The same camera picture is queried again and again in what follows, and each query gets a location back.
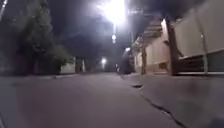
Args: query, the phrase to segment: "asphalt road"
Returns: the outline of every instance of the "asphalt road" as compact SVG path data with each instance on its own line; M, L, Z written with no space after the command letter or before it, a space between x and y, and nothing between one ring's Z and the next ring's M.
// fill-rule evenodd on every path
M179 128L116 74L14 84L29 128Z

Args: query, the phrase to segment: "distant light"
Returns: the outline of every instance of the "distant light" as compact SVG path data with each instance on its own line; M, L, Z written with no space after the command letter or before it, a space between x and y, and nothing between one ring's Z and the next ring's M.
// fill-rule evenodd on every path
M115 25L126 21L126 9L124 0L110 0L110 2L97 6L103 15Z
M102 64L102 65L106 65L106 64L107 64L107 59L106 59L106 58L102 58L102 60L101 60L101 64Z
M112 40L116 40L117 39L117 36L116 35L113 35L112 36Z
M125 51L129 52L129 51L131 51L131 48L126 48Z

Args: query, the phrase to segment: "night sky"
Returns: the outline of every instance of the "night sky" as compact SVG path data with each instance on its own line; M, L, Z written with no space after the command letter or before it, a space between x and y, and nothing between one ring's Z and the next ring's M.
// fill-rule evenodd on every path
M130 45L128 29L120 27L113 44L112 24L97 12L97 2L100 0L49 0L54 33L73 56L119 59Z

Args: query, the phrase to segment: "building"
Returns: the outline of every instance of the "building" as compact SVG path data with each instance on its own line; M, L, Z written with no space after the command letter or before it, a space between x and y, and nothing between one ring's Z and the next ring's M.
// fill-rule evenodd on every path
M145 67L147 73L170 73L175 61L177 74L223 74L223 4L223 0L206 0L192 6L171 23L175 42L170 41L165 20L155 17L133 44L136 71Z

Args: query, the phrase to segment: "tree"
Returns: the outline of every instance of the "tree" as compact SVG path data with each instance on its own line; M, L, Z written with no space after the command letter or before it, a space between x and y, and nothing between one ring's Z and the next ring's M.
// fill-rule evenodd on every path
M69 62L70 55L55 43L47 1L35 2L36 6L28 7L32 13L22 15L23 22L18 22L25 23L19 32L19 51L29 63L29 73L39 72L37 69L42 73L58 73L59 67Z

